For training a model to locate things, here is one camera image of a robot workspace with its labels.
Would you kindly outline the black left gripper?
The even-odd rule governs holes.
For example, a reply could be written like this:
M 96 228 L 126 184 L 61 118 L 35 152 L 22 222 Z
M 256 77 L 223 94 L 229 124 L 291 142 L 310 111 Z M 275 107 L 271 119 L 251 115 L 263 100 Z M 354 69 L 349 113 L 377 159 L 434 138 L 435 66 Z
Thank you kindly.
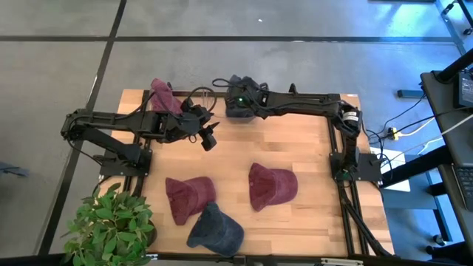
M 214 115 L 202 106 L 193 106 L 187 112 L 180 115 L 172 115 L 174 122 L 171 127 L 171 140 L 178 141 L 196 134 L 213 134 L 214 129 L 220 124 L 212 123 L 204 128 L 207 120 Z

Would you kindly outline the dark blue corduroy cap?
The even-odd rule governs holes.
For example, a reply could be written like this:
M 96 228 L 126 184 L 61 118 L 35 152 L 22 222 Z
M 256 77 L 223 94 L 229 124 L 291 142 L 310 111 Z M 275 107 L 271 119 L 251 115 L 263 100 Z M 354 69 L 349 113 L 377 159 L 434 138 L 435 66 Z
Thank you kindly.
M 259 89 L 259 84 L 252 78 L 245 76 L 243 78 L 232 75 L 229 80 L 230 83 L 243 83 L 244 85 L 250 85 L 256 89 Z M 231 88 L 227 88 L 225 93 L 225 114 L 227 117 L 253 117 L 254 114 L 251 109 L 246 109 L 244 107 L 238 107 L 231 100 Z
M 242 246 L 245 232 L 234 219 L 223 213 L 218 204 L 209 202 L 200 214 L 187 239 L 187 246 L 203 246 L 224 257 L 232 257 Z

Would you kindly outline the maroon corduroy cap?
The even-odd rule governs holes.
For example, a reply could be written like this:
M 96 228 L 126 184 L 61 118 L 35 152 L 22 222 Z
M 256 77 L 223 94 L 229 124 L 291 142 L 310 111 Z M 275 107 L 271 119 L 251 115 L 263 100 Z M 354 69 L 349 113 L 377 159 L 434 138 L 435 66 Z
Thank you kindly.
M 192 215 L 203 211 L 217 198 L 213 181 L 209 177 L 195 177 L 179 181 L 166 178 L 166 196 L 176 225 L 184 225 Z
M 175 115 L 183 113 L 181 109 L 182 102 L 173 96 L 173 91 L 166 82 L 159 78 L 154 78 L 151 82 L 151 92 L 154 93 L 151 98 L 153 111 L 170 111 Z
M 296 175 L 287 169 L 251 165 L 248 174 L 249 196 L 252 208 L 259 212 L 269 205 L 280 205 L 293 200 L 298 193 Z

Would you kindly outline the green leafy potted plant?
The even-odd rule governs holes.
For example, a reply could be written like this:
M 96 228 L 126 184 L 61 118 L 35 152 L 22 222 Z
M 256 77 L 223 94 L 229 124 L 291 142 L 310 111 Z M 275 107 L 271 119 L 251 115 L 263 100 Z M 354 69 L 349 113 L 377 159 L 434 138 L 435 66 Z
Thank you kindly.
M 68 221 L 61 264 L 66 266 L 145 266 L 157 236 L 145 197 L 121 191 L 115 183 L 95 188 Z

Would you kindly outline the black slanted stand beam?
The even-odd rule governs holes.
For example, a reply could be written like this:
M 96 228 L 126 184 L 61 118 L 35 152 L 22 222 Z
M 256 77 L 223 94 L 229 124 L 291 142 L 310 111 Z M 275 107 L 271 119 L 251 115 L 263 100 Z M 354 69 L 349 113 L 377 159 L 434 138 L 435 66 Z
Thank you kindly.
M 441 146 L 384 173 L 383 177 L 385 181 L 383 181 L 381 188 L 403 182 L 411 177 L 437 168 L 440 165 L 450 164 L 452 162 L 453 159 L 447 146 Z

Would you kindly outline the black side desk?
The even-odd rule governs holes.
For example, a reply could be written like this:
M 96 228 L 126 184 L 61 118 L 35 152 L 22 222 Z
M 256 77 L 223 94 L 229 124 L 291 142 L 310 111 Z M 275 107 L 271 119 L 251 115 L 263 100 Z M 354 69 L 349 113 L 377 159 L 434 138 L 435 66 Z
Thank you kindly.
M 467 242 L 473 242 L 473 212 L 468 211 L 462 200 L 452 169 L 453 165 L 473 167 L 473 111 L 455 110 L 451 83 L 439 83 L 431 72 L 422 73 L 421 81 L 432 111 L 437 115 L 436 121 L 439 129 L 444 132 L 461 123 L 443 136 L 445 147 L 452 156 L 452 161 L 438 166 L 438 170 L 463 238 Z

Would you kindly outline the dark display screen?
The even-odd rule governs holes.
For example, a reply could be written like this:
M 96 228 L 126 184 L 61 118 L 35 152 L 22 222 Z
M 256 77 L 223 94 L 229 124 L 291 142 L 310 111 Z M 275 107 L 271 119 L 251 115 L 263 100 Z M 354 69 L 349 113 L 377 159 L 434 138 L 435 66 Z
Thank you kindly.
M 454 79 L 453 104 L 455 108 L 473 108 L 473 75 L 461 72 Z

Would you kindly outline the black laptop keyboard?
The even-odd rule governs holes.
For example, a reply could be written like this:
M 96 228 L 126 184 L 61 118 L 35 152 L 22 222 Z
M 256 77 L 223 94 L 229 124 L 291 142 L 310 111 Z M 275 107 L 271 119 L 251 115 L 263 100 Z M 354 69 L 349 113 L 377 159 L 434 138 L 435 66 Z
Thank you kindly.
M 451 165 L 465 208 L 473 212 L 473 166 Z

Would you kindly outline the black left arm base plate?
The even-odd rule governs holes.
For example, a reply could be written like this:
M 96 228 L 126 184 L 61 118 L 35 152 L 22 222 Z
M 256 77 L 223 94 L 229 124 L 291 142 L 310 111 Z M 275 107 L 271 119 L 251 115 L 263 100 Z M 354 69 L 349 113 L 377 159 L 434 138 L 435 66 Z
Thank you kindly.
M 106 151 L 101 159 L 100 175 L 103 176 L 147 176 L 152 159 L 152 150 L 142 149 L 137 165 L 120 159 L 111 151 Z

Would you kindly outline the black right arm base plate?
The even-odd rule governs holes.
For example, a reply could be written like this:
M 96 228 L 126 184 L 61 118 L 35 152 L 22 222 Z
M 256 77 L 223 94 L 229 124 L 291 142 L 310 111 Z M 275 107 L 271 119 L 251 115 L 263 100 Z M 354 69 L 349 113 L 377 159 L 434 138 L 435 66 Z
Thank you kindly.
M 347 171 L 341 170 L 341 153 L 330 154 L 332 177 L 336 181 L 374 181 L 382 179 L 381 162 L 374 154 L 360 154 L 358 165 Z

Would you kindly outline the black aluminium table frame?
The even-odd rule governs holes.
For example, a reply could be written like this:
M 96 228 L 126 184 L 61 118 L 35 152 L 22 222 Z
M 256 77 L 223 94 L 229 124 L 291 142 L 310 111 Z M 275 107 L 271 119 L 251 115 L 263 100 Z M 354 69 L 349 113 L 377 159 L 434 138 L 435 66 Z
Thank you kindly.
M 245 262 L 316 263 L 320 258 L 345 259 L 351 253 L 372 254 L 350 215 L 342 208 L 331 174 L 331 153 L 341 149 L 341 136 L 323 117 L 285 115 L 253 120 L 215 118 L 217 145 L 204 151 L 182 140 L 152 143 L 153 159 L 143 195 L 150 204 L 158 236 L 149 249 L 159 261 L 224 262 L 204 247 L 186 241 L 196 222 L 174 224 L 165 180 L 207 176 L 215 184 L 220 209 L 245 231 L 235 257 Z M 252 163 L 293 171 L 299 192 L 291 202 L 256 212 L 249 198 Z

